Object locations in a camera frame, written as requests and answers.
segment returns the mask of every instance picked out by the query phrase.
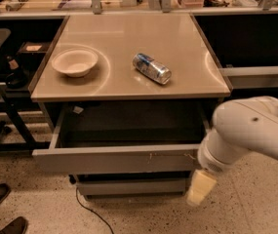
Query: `desk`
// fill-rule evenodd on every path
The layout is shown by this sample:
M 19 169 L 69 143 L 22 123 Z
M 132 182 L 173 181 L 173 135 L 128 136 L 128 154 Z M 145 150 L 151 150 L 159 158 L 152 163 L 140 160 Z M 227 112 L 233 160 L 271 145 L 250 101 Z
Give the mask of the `desk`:
M 56 73 L 53 57 L 79 46 L 98 52 L 93 73 Z M 137 72 L 136 53 L 165 63 L 170 82 L 160 86 Z M 46 172 L 75 175 L 86 196 L 184 192 L 203 137 L 201 99 L 214 104 L 229 95 L 189 14 L 72 15 L 31 95 L 68 105 L 50 148 L 33 155 Z M 71 103 L 84 112 L 73 113 Z

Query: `beige table surface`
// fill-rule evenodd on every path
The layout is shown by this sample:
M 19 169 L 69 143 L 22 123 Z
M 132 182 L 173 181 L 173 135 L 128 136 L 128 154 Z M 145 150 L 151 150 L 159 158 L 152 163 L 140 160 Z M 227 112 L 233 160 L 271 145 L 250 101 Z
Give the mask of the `beige table surface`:
M 52 68 L 52 59 L 71 48 L 94 50 L 96 67 L 69 78 Z M 132 65 L 144 53 L 172 71 L 158 85 Z M 189 14 L 72 15 L 39 79 L 34 101 L 96 99 L 219 98 L 230 91 Z

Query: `floor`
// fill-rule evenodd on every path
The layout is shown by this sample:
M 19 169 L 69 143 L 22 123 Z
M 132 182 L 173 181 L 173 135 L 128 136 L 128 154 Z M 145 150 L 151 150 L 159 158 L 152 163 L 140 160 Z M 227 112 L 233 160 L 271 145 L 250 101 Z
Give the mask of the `floor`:
M 29 124 L 37 140 L 48 140 L 44 124 Z M 2 141 L 14 141 L 12 132 Z M 81 207 L 67 175 L 45 174 L 31 156 L 0 155 L 0 183 L 12 192 L 0 204 L 0 229 L 22 215 L 26 234 L 105 234 L 109 227 Z M 277 234 L 278 162 L 252 153 L 221 176 L 217 187 L 197 208 L 180 195 L 97 198 L 83 206 L 97 212 L 115 234 Z

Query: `silver can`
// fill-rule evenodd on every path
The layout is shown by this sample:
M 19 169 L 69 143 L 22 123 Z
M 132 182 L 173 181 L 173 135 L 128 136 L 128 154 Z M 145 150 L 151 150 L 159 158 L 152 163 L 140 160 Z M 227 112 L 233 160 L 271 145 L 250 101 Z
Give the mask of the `silver can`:
M 143 75 L 162 85 L 168 83 L 172 75 L 165 65 L 145 54 L 137 54 L 133 58 L 133 66 Z

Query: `open drawer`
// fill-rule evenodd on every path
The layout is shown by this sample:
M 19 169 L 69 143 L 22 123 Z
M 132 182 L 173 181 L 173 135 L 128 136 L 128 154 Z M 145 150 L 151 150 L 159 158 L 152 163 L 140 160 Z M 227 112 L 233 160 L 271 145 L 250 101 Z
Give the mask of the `open drawer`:
M 74 175 L 83 195 L 183 193 L 206 132 L 199 108 L 190 99 L 66 104 L 50 148 L 33 156 L 45 172 Z

